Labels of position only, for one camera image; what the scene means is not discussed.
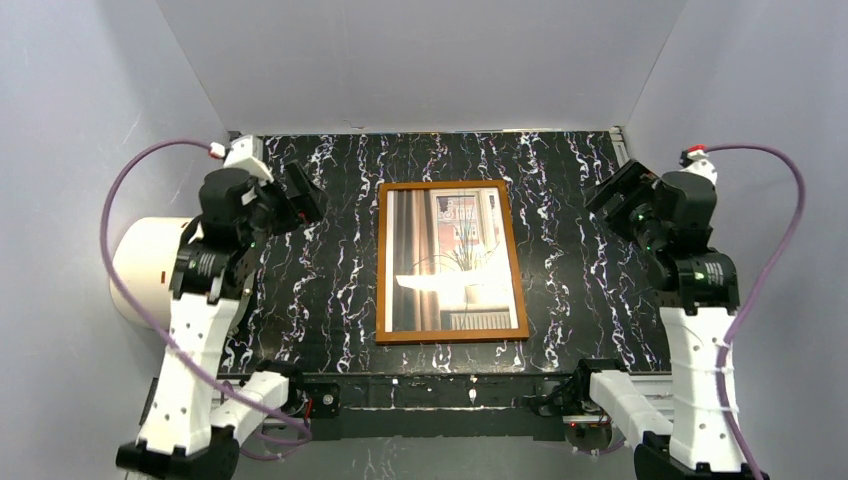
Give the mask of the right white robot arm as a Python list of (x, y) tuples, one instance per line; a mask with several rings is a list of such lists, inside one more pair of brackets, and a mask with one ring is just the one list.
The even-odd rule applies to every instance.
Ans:
[(583, 363), (582, 390), (633, 450), (640, 479), (763, 479), (738, 420), (732, 343), (740, 307), (734, 262), (710, 245), (716, 172), (706, 160), (656, 174), (625, 163), (586, 200), (609, 229), (645, 255), (667, 335), (670, 416), (621, 366)]

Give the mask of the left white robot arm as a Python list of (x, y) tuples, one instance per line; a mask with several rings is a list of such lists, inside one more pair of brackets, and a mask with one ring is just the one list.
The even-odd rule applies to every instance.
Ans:
[(209, 173), (200, 214), (182, 232), (169, 287), (170, 343), (137, 437), (116, 464), (149, 479), (229, 479), (245, 440), (295, 398), (295, 367), (262, 361), (237, 391), (218, 372), (230, 329), (246, 306), (262, 246), (323, 218), (326, 198), (304, 168), (281, 179), (266, 167)]

